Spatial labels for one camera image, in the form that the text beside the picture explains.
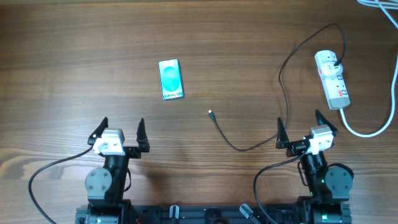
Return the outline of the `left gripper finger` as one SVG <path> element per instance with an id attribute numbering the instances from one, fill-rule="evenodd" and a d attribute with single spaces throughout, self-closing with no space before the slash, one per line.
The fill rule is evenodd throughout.
<path id="1" fill-rule="evenodd" d="M 108 127 L 108 118 L 104 117 L 100 125 L 90 134 L 87 144 L 93 146 L 95 141 L 101 137 L 103 131 Z"/>
<path id="2" fill-rule="evenodd" d="M 142 118 L 139 122 L 137 133 L 136 133 L 136 141 L 138 143 L 138 148 L 141 152 L 149 152 L 150 145 L 149 140 L 146 134 L 146 127 L 144 118 Z"/>

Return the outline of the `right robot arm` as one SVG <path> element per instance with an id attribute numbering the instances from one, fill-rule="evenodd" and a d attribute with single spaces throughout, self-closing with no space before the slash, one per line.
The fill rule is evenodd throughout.
<path id="1" fill-rule="evenodd" d="M 324 151 L 333 147 L 338 130 L 315 111 L 317 126 L 298 141 L 290 141 L 281 119 L 277 120 L 277 149 L 287 157 L 299 157 L 298 169 L 310 196 L 300 196 L 295 203 L 268 205 L 276 223 L 351 223 L 347 201 L 353 186 L 352 169 L 341 163 L 328 164 Z"/>

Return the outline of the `white power strip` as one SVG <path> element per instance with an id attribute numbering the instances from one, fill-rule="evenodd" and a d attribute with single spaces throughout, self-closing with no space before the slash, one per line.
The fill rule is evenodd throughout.
<path id="1" fill-rule="evenodd" d="M 343 80 L 343 72 L 331 78 L 324 77 L 320 71 L 320 65 L 326 62 L 337 62 L 336 54 L 330 50 L 322 50 L 315 54 L 315 62 L 318 74 L 325 92 L 329 109 L 340 110 L 350 104 L 348 91 Z"/>

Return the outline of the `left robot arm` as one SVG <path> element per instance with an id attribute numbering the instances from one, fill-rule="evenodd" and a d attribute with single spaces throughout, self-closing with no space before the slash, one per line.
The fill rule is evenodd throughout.
<path id="1" fill-rule="evenodd" d="M 137 146 L 125 146 L 122 129 L 110 128 L 105 117 L 88 138 L 94 152 L 104 158 L 101 168 L 92 170 L 85 179 L 88 192 L 88 206 L 76 213 L 76 223 L 135 223 L 134 209 L 129 199 L 124 199 L 125 186 L 130 178 L 130 159 L 139 159 L 143 152 L 150 151 L 145 122 L 140 120 L 137 127 Z"/>

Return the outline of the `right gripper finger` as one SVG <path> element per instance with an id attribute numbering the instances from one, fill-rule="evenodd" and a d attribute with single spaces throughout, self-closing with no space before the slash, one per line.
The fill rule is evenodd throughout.
<path id="1" fill-rule="evenodd" d="M 334 125 L 332 125 L 332 124 L 321 114 L 321 112 L 320 112 L 318 109 L 315 110 L 315 117 L 316 117 L 316 120 L 317 120 L 317 123 L 318 123 L 319 126 L 321 126 L 321 125 L 327 125 L 327 126 L 331 129 L 332 135 L 336 136 L 336 134 L 338 133 L 337 128 L 336 128 Z"/>
<path id="2" fill-rule="evenodd" d="M 290 144 L 288 135 L 285 131 L 284 124 L 281 117 L 277 119 L 277 137 L 276 137 L 276 148 L 287 148 Z"/>

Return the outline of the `teal screen Galaxy smartphone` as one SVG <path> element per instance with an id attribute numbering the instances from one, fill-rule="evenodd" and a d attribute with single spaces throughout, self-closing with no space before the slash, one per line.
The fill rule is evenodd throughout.
<path id="1" fill-rule="evenodd" d="M 158 63 L 163 100 L 174 100 L 184 97 L 183 83 L 177 59 L 164 60 Z"/>

